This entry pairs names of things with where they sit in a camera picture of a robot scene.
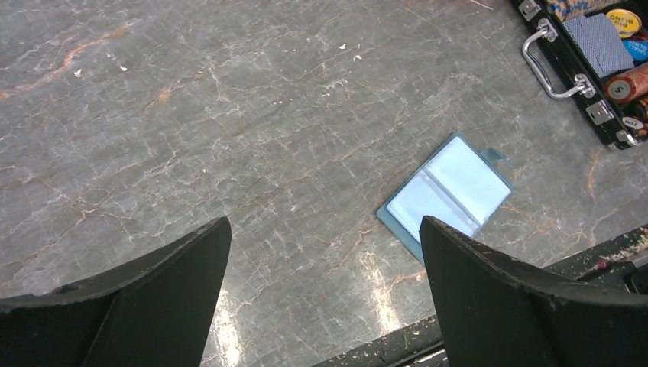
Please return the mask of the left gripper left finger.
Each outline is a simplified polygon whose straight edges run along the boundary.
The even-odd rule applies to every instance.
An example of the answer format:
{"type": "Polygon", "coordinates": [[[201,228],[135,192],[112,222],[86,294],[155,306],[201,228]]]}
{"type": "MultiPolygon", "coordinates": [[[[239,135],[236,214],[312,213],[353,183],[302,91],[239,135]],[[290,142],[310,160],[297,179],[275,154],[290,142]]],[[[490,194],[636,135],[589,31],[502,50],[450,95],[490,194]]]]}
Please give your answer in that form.
{"type": "Polygon", "coordinates": [[[232,242],[214,219],[155,251],[1,301],[3,366],[198,366],[232,242]]]}

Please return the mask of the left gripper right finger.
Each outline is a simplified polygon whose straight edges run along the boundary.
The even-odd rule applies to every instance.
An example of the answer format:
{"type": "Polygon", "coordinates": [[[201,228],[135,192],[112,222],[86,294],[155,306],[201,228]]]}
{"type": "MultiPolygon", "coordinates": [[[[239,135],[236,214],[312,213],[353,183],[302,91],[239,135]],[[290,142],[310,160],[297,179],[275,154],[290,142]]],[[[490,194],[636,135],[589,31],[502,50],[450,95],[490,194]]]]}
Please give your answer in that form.
{"type": "Polygon", "coordinates": [[[426,216],[426,274],[452,366],[645,366],[647,298],[566,278],[426,216]]]}

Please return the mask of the blue card holder wallet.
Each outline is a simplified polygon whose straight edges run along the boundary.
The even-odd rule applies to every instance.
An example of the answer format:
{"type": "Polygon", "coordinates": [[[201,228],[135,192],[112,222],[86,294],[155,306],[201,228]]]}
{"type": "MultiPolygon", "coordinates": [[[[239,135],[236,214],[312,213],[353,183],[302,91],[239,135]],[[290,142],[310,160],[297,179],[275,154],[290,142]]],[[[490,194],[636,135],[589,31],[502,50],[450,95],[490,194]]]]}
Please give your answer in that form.
{"type": "Polygon", "coordinates": [[[495,148],[478,150],[454,132],[377,209],[377,218],[424,265],[424,216],[472,238],[513,193],[513,185],[497,169],[499,162],[513,165],[495,148]]]}

